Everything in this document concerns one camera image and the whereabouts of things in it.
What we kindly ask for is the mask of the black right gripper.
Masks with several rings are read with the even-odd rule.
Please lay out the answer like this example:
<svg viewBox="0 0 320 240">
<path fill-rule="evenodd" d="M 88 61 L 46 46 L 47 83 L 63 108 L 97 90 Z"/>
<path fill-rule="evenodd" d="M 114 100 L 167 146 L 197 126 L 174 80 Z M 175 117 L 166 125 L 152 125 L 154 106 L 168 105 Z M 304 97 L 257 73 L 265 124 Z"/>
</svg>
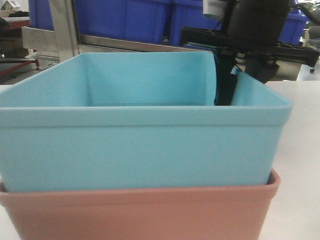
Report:
<svg viewBox="0 0 320 240">
<path fill-rule="evenodd" d="M 180 43 L 229 48 L 241 53 L 252 53 L 275 57 L 278 60 L 294 62 L 313 68 L 320 57 L 318 50 L 278 41 L 273 45 L 261 45 L 227 36 L 221 30 L 183 27 Z M 215 105 L 230 105 L 237 85 L 237 77 L 232 74 L 236 65 L 236 53 L 229 49 L 215 51 L 216 93 Z M 280 66 L 276 60 L 248 57 L 245 73 L 265 84 L 278 73 Z"/>
</svg>

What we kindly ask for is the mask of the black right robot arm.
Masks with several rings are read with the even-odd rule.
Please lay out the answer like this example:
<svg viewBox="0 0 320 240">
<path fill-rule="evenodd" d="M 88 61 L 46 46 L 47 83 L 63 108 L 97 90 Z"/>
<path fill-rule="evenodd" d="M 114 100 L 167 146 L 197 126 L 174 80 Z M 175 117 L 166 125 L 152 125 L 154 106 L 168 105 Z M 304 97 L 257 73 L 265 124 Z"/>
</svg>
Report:
<svg viewBox="0 0 320 240">
<path fill-rule="evenodd" d="M 319 51 L 278 40 L 292 8 L 319 23 L 302 4 L 292 4 L 290 0 L 228 0 L 217 15 L 222 20 L 220 30 L 182 28 L 182 45 L 211 48 L 215 53 L 215 105 L 231 104 L 239 82 L 232 73 L 238 59 L 244 60 L 245 73 L 263 84 L 277 74 L 278 60 L 309 67 L 316 65 Z"/>
</svg>

